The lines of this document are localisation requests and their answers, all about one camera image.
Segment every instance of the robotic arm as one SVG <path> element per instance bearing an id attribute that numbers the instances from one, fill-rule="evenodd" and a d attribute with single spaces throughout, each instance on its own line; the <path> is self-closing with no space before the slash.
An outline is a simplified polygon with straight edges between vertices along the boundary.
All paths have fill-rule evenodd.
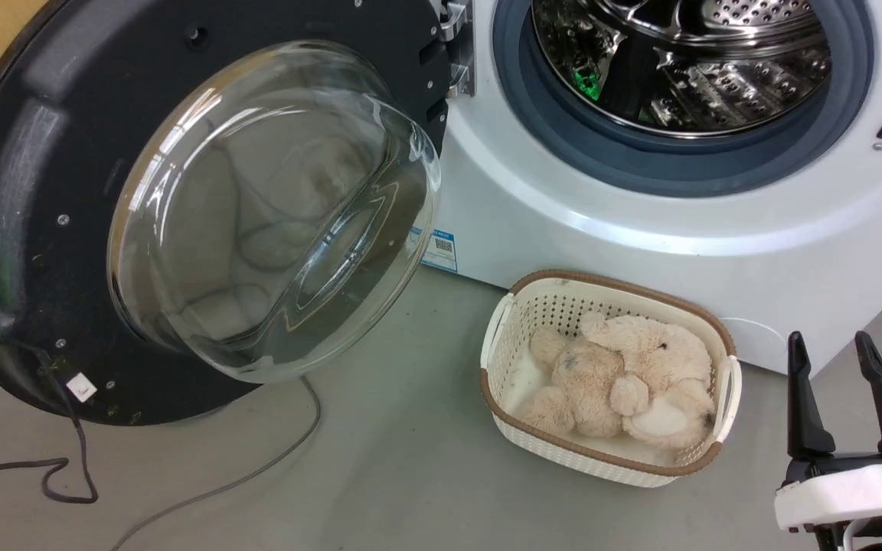
<path id="1" fill-rule="evenodd" d="M 823 428 L 802 335 L 788 339 L 788 455 L 775 492 L 778 527 L 815 534 L 821 551 L 854 551 L 855 537 L 882 537 L 882 358 L 865 332 L 855 338 L 862 376 L 871 384 L 881 439 L 876 453 L 841 454 Z M 874 544 L 865 549 L 882 549 Z"/>

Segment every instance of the plush toy body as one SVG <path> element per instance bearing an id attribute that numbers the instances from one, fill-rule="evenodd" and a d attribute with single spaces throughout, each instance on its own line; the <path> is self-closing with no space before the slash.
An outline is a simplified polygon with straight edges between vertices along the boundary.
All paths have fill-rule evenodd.
<path id="1" fill-rule="evenodd" d="M 524 421 L 553 435 L 627 432 L 665 449 L 701 442 L 715 405 L 711 359 L 685 328 L 637 316 L 581 318 L 578 338 L 539 328 L 530 349 L 550 385 L 540 388 Z"/>

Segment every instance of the stuffed animal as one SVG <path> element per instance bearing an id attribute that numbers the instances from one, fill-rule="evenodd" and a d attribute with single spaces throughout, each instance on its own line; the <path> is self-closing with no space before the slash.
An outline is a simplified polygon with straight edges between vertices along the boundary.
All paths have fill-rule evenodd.
<path id="1" fill-rule="evenodd" d="M 579 329 L 575 339 L 553 328 L 533 334 L 530 350 L 550 385 L 524 406 L 522 421 L 552 435 L 627 432 L 664 449 L 706 438 L 716 407 L 699 337 L 679 325 L 600 313 L 584 314 Z"/>

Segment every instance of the floor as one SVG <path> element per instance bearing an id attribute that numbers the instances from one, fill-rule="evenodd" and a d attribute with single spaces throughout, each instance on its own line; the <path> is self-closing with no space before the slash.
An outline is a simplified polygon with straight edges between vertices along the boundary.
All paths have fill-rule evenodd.
<path id="1" fill-rule="evenodd" d="M 810 536 L 774 524 L 773 492 L 787 464 L 777 374 L 746 369 L 724 452 L 700 474 L 651 491 L 575 473 L 502 439 L 477 388 L 482 334 L 502 293 L 421 269 L 367 338 L 311 376 L 325 418 L 310 442 L 123 549 L 815 548 Z M 869 329 L 882 352 L 882 314 Z M 840 449 L 874 449 L 876 419 L 851 350 L 815 389 Z M 141 517 L 265 463 L 311 421 L 308 394 L 294 381 L 194 421 L 89 425 L 100 501 L 59 505 L 40 496 L 37 474 L 2 473 L 0 551 L 107 551 Z M 0 461 L 76 453 L 69 422 L 0 390 Z M 69 491 L 83 488 L 76 468 L 59 479 Z"/>

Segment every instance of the washing machine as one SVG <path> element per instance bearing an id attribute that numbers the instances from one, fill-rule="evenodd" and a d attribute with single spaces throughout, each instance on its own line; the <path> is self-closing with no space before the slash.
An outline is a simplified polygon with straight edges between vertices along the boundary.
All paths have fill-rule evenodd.
<path id="1" fill-rule="evenodd" d="M 0 385 L 34 407 L 209 412 L 421 262 L 625 279 L 824 365 L 882 308 L 882 5 L 51 0 L 0 59 Z"/>

